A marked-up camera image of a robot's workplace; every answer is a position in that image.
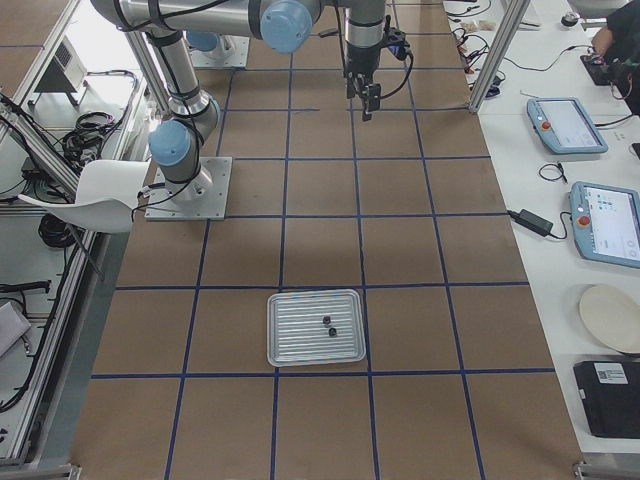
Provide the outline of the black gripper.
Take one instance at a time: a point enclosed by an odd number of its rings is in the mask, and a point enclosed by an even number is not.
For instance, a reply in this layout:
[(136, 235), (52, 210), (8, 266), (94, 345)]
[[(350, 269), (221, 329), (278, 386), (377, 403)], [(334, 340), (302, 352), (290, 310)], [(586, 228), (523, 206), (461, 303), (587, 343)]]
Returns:
[[(380, 45), (370, 47), (358, 47), (353, 44), (346, 45), (346, 96), (348, 99), (360, 97), (357, 81), (354, 79), (362, 76), (365, 79), (372, 79), (379, 67)], [(362, 120), (364, 122), (372, 119), (372, 114), (378, 111), (381, 103), (381, 85), (379, 83), (369, 83), (361, 89), (361, 100), (363, 104)]]

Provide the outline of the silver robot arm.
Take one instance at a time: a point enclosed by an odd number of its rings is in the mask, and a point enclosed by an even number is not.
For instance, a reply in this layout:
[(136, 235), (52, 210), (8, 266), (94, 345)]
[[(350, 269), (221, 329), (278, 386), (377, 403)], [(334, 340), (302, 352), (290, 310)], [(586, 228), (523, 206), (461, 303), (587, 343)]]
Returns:
[[(166, 81), (170, 117), (149, 137), (149, 148), (165, 181), (167, 203), (185, 219), (215, 217), (212, 205), (216, 161), (200, 150), (217, 127), (220, 107), (204, 90), (188, 52), (189, 32), (253, 37), (272, 50), (293, 53), (311, 34), (324, 1), (96, 1), (95, 10), (126, 33), (141, 32)], [(388, 44), (382, 1), (334, 1), (345, 15), (341, 43), (347, 95), (361, 94), (363, 118), (379, 107), (374, 81), (380, 52)]]

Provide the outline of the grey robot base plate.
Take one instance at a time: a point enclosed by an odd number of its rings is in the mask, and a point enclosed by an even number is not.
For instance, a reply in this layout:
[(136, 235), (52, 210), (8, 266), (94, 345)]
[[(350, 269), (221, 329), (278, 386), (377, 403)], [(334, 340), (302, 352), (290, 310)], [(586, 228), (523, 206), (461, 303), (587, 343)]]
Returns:
[(165, 178), (165, 168), (159, 166), (155, 183), (145, 210), (148, 221), (223, 220), (227, 205), (233, 159), (231, 157), (201, 157), (199, 174), (188, 184), (178, 184)]

